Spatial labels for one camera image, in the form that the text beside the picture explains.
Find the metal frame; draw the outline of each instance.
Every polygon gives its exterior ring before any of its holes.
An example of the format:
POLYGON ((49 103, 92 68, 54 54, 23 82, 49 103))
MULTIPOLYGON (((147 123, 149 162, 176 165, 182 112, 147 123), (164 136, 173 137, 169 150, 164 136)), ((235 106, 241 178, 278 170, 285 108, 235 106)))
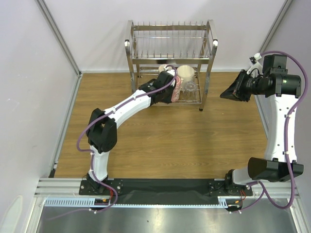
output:
POLYGON ((200 104, 200 110, 203 110, 207 94, 208 94, 208 86, 210 79, 210 72, 212 69, 212 65, 215 59, 217 47, 218 47, 218 39, 215 32, 215 26, 213 20, 207 21, 207 24, 190 24, 186 25, 178 23, 175 24, 148 24, 143 23, 143 25, 134 25, 133 21, 128 21, 127 25, 127 36, 124 42, 126 58, 129 65, 130 77, 131 77, 131 89, 132 93, 135 92, 140 83, 136 80, 136 77, 142 79, 147 75, 157 75, 157 69, 154 67, 140 67, 140 65, 160 65, 160 64, 176 64, 176 65, 197 65, 195 68, 195 73, 197 77, 197 90, 196 95, 194 96, 194 100, 178 100, 176 104, 189 104, 196 103, 200 104), (139 43, 138 39, 142 38, 142 45, 139 43), (197 39, 201 40, 202 45, 198 47, 197 39), (193 52, 189 54, 188 49, 187 52, 182 51, 183 49, 180 47, 180 40, 184 40, 186 46, 186 39, 193 40, 193 52), (150 49, 150 41, 154 40, 154 49, 153 54, 149 51, 150 49), (155 51, 159 48, 156 46, 156 41, 160 41, 160 53, 156 53, 155 51), (166 42, 167 50, 162 54, 162 41, 166 42), (168 44, 172 43, 173 52, 170 53, 168 49, 168 44), (178 52, 174 52, 174 44, 178 44, 178 52), (141 53, 138 54, 138 45, 142 47, 141 53), (201 64, 207 64, 207 73, 205 79, 204 93, 203 97, 201 97, 201 90, 199 84, 199 73, 201 69, 201 64))
POLYGON ((81 72, 79 70, 79 67, 77 65, 77 63, 75 62, 69 48, 68 45, 66 44, 57 24, 55 23, 55 20, 47 6, 47 4, 45 3, 44 0, 35 0, 39 9, 41 10, 44 18, 46 19, 48 25, 50 26, 50 29, 52 30, 53 34, 55 35, 57 41, 59 42, 60 47, 62 48, 62 50, 65 53, 65 56, 68 58, 68 61, 70 62, 72 68, 74 69, 74 71, 76 72, 77 75, 80 75, 81 72))
POLYGON ((285 0, 284 1, 280 11, 277 14, 276 19, 274 20, 268 34, 266 35, 266 37, 263 41, 263 44, 261 45, 261 47, 259 49, 259 52, 264 52, 267 49, 268 45, 270 44, 274 34, 276 33, 278 27, 280 26, 283 18, 285 17, 285 15, 286 15, 286 13, 287 13, 288 9, 290 8, 293 1, 294 0, 285 0))
POLYGON ((77 97, 77 94, 78 94, 78 90, 79 90, 79 86, 80 86, 82 77, 83 77, 83 74, 78 75, 78 79, 77 79, 76 84, 74 86, 74 89, 73 89, 73 92, 72 92, 72 96, 70 98, 67 114, 66 114, 66 117, 65 117, 65 121, 64 121, 64 124, 63 124, 63 127, 62 127, 62 131, 61 131, 61 134, 60 134, 58 142, 57 142, 56 151, 54 153, 54 157, 53 157, 53 160, 52 160, 51 170, 56 170, 56 168, 57 168, 59 155, 60 155, 60 152, 62 150, 62 146, 63 146, 64 140, 65 140, 65 135, 66 135, 67 127, 68 127, 68 124, 69 124, 69 120, 70 120, 71 113, 72 113, 72 110, 73 110, 73 107, 74 107, 74 104, 75 104, 75 100, 76 100, 76 97, 77 97))

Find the stainless steel dish rack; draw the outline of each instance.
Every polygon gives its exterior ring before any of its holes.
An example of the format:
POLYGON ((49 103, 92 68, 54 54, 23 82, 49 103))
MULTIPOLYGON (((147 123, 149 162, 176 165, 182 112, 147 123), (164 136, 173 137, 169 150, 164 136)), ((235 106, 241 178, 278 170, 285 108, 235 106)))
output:
POLYGON ((133 93, 141 84, 158 75, 158 67, 161 64, 190 65, 195 70, 196 94, 192 99, 184 98, 181 94, 176 104, 200 104, 200 111, 203 110, 218 47, 213 20, 208 20, 206 24, 148 22, 142 25, 134 25, 133 21, 129 20, 126 35, 124 44, 133 93), (207 65, 203 96, 199 80, 202 64, 207 65))

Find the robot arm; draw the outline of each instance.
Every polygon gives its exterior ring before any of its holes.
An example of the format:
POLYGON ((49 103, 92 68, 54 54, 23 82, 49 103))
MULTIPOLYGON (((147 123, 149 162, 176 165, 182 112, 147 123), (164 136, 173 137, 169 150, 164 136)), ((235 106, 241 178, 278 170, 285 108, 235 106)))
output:
MULTIPOLYGON (((112 112, 110 116, 98 121, 86 132, 88 143, 94 152, 93 169, 98 180, 103 181, 107 179, 108 157, 110 151, 117 143, 118 127, 137 112, 155 103, 171 103, 175 81, 162 91, 156 90, 168 85, 174 78, 174 75, 174 70, 163 71, 157 79, 152 79, 143 84, 133 95, 117 105, 103 111, 97 108, 92 112, 90 123, 106 113, 112 112)), ((87 179, 91 182, 96 180, 91 170, 88 172, 87 179)))
POLYGON ((250 158, 246 168, 229 171, 227 177, 232 184, 246 185, 253 180, 289 180, 285 154, 289 155, 294 176, 303 172, 303 165, 296 163, 294 148, 295 111, 290 115, 288 125, 288 151, 284 151, 287 113, 301 95, 301 79, 297 75, 287 74, 286 60, 284 55, 273 54, 265 57, 262 66, 251 58, 251 68, 242 70, 234 83, 220 95, 221 98, 235 101, 249 101, 252 94, 265 95, 271 107, 264 159, 250 158))

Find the purple cable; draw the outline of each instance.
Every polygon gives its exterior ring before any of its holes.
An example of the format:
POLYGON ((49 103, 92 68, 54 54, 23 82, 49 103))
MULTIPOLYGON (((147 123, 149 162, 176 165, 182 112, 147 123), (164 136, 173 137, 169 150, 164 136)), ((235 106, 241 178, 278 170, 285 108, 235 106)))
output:
MULTIPOLYGON (((296 65, 300 68, 300 70, 302 71, 302 74, 305 78, 305 89, 304 89, 304 92, 303 94, 301 95, 301 97, 299 98, 299 100, 290 108, 290 110, 288 111, 287 113, 287 117, 285 119, 285 124, 284 124, 284 151, 288 151, 288 124, 289 124, 289 120, 290 120, 290 117, 289 115, 293 113, 293 111, 295 110, 295 108, 303 101, 303 99, 306 97, 307 95, 307 92, 308 92, 308 87, 309 87, 309 79, 308 79, 308 76, 307 76, 307 73, 305 71, 305 69, 302 67, 302 65, 294 58, 292 57, 291 55, 285 53, 285 52, 282 52, 282 51, 267 51, 267 52, 263 52, 261 53, 261 56, 265 56, 269 53, 279 53, 279 54, 283 54, 287 57, 289 57, 293 62, 296 63, 296 65)), ((265 193, 267 198, 269 199, 269 201, 272 203, 272 205, 274 205, 275 207, 279 208, 279 209, 282 209, 282 210, 285 210, 287 208, 289 208, 292 204, 293 204, 293 201, 294 201, 294 198, 295 198, 295 180, 294 180, 294 174, 293 174, 293 171, 292 171, 292 166, 291 166, 291 162, 290 162, 290 159, 289 159, 289 156, 288 154, 285 154, 285 160, 286 160, 286 164, 287 164, 287 168, 288 168, 288 171, 289 171, 289 174, 290 174, 290 177, 291 177, 291 197, 290 197, 290 200, 288 201, 288 204, 285 205, 285 206, 280 206, 278 204, 276 204, 272 198, 270 197, 266 187, 264 186, 264 184, 261 182, 261 181, 258 181, 258 182, 250 182, 248 183, 247 185, 248 186, 253 186, 255 184, 260 184, 261 187, 262 187, 262 193, 260 195, 260 197, 251 205, 243 208, 242 210, 246 210, 248 209, 249 207, 253 206, 254 204, 256 204, 263 196, 263 194, 265 193)))

